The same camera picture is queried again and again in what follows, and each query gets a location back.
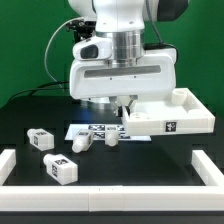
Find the green wall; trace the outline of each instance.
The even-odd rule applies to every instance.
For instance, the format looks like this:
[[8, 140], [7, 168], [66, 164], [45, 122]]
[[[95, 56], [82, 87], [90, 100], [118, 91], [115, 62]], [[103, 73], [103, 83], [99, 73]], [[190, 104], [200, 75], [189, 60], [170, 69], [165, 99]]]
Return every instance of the green wall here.
[[[191, 88], [224, 118], [223, 8], [223, 0], [191, 0], [179, 20], [157, 26], [164, 41], [179, 49], [177, 87]], [[51, 81], [43, 65], [46, 45], [59, 25], [74, 15], [67, 0], [1, 0], [0, 106], [20, 90]], [[146, 38], [156, 40], [148, 24]], [[69, 77], [72, 46], [72, 33], [61, 31], [50, 50], [49, 68], [58, 80]]]

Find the white cube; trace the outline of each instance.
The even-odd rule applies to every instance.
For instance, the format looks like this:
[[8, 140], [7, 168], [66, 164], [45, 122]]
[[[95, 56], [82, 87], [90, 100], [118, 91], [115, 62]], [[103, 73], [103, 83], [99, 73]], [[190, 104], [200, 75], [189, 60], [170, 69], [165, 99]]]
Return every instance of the white cube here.
[[117, 125], [105, 126], [105, 144], [111, 147], [118, 144], [118, 128]]
[[44, 157], [47, 173], [61, 185], [70, 184], [78, 180], [78, 166], [65, 156], [47, 154]]
[[30, 129], [27, 132], [27, 135], [30, 139], [30, 144], [41, 151], [54, 148], [54, 135], [50, 134], [42, 128]]
[[73, 138], [72, 150], [75, 153], [87, 151], [93, 143], [93, 131], [81, 129]]

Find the black printed symbol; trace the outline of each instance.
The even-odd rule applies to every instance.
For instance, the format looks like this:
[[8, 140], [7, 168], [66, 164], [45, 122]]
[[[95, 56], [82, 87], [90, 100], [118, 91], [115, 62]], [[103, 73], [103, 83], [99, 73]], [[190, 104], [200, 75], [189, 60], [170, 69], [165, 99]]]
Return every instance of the black printed symbol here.
[[105, 133], [104, 132], [94, 132], [93, 138], [96, 140], [104, 140], [105, 139]]
[[57, 167], [52, 165], [52, 174], [55, 176], [55, 177], [58, 177], [58, 170], [57, 170]]
[[89, 130], [105, 131], [105, 125], [89, 125]]
[[117, 130], [120, 131], [120, 132], [124, 132], [125, 131], [124, 130], [124, 126], [122, 126], [122, 125], [118, 125], [117, 126]]
[[65, 159], [60, 159], [60, 160], [56, 160], [55, 163], [57, 163], [58, 165], [64, 165], [68, 163], [68, 161]]
[[37, 135], [46, 135], [47, 133], [42, 131], [42, 132], [37, 132], [36, 134]]
[[34, 144], [38, 146], [38, 138], [34, 136]]
[[177, 122], [166, 122], [166, 132], [176, 132]]
[[89, 134], [88, 132], [79, 132], [79, 135], [87, 136], [88, 134]]
[[108, 127], [107, 130], [108, 131], [116, 131], [116, 128], [115, 127]]

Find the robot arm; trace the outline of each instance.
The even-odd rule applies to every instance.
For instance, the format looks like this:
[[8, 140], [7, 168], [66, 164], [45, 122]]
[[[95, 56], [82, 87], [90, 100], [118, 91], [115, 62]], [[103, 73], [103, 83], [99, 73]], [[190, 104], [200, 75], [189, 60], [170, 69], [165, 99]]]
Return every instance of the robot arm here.
[[[93, 0], [68, 0], [72, 9], [83, 17], [96, 18]], [[149, 0], [153, 21], [174, 21], [187, 9], [190, 0]], [[143, 8], [144, 21], [148, 21], [146, 2]]]
[[[75, 99], [169, 93], [176, 85], [174, 49], [144, 49], [145, 0], [69, 0], [96, 18], [93, 36], [73, 48], [70, 94]], [[151, 0], [153, 20], [175, 20], [188, 0]]]

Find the white tray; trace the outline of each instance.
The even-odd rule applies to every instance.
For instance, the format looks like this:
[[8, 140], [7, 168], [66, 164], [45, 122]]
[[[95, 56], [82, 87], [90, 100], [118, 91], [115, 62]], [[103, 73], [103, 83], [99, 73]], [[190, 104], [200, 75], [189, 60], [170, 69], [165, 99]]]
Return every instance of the white tray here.
[[211, 133], [215, 117], [187, 88], [166, 96], [144, 96], [130, 108], [123, 106], [122, 122], [128, 136]]

